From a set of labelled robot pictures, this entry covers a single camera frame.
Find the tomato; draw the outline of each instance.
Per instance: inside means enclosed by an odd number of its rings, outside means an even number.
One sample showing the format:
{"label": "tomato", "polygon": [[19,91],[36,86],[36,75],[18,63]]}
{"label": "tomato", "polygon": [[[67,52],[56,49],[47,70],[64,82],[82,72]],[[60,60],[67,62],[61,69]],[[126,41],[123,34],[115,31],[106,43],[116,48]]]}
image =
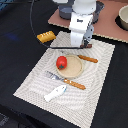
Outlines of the tomato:
{"label": "tomato", "polygon": [[58,57],[56,66],[58,69],[65,69],[67,67],[67,58],[65,56]]}

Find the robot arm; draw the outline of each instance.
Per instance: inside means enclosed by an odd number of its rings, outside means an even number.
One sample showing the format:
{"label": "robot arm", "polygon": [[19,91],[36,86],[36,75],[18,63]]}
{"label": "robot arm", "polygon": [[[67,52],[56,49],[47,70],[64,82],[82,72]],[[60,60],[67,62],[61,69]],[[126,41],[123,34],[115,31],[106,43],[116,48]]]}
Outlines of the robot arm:
{"label": "robot arm", "polygon": [[71,46],[87,45],[94,31],[92,24],[93,12],[96,10],[96,0],[53,0],[58,4],[72,5],[72,15],[69,29],[71,30]]}

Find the table surface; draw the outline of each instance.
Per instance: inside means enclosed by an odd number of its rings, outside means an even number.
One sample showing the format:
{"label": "table surface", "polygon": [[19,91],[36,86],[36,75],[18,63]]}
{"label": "table surface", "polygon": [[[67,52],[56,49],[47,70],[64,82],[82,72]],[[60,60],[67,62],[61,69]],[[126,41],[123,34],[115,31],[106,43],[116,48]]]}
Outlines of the table surface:
{"label": "table surface", "polygon": [[[53,31],[70,32],[48,24],[57,9],[51,0],[33,6],[32,21],[36,35]],[[14,92],[46,51],[34,37],[29,21],[30,4],[9,5],[0,12],[0,104],[29,115],[52,128],[78,128],[41,108],[15,96]],[[115,45],[91,128],[128,127],[128,44],[93,36]]]}

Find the cable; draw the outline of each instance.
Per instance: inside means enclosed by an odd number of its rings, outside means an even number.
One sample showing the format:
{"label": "cable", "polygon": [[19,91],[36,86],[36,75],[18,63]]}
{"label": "cable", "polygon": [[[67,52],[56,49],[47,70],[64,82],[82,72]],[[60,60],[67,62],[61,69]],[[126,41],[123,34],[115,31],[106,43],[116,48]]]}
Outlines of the cable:
{"label": "cable", "polygon": [[48,46],[48,45],[43,44],[43,43],[36,37],[35,31],[34,31],[34,29],[33,29],[33,24],[32,24],[32,10],[33,10],[33,4],[34,4],[34,2],[35,2],[35,1],[32,0],[31,7],[30,7],[30,25],[31,25],[31,29],[32,29],[32,32],[33,32],[35,38],[37,39],[37,41],[38,41],[40,44],[44,45],[44,46],[47,47],[47,48],[51,48],[51,49],[83,49],[83,47],[50,47],[50,46]]}
{"label": "cable", "polygon": [[32,3],[32,1],[26,1],[26,2],[0,2],[2,4],[25,4],[25,3]]}
{"label": "cable", "polygon": [[24,128],[31,128],[32,125],[25,126]]}

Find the placemat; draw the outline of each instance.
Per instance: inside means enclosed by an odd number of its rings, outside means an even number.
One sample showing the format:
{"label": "placemat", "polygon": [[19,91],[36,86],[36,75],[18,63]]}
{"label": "placemat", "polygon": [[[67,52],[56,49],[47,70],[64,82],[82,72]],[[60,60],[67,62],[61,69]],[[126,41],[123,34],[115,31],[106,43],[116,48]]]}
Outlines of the placemat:
{"label": "placemat", "polygon": [[[47,49],[35,65],[14,96],[47,110],[81,128],[89,128],[95,113],[101,89],[110,64],[115,46],[91,40],[93,47],[81,50],[65,50],[72,54],[82,54],[98,59],[98,63],[84,61],[85,70],[73,81],[86,86],[85,90],[67,84],[66,92],[50,102],[44,100],[44,95],[50,93],[58,85],[65,84],[59,80],[51,80],[44,76],[46,70],[57,74],[55,61],[64,55],[59,50]],[[70,46],[70,34],[59,32],[51,46]]]}

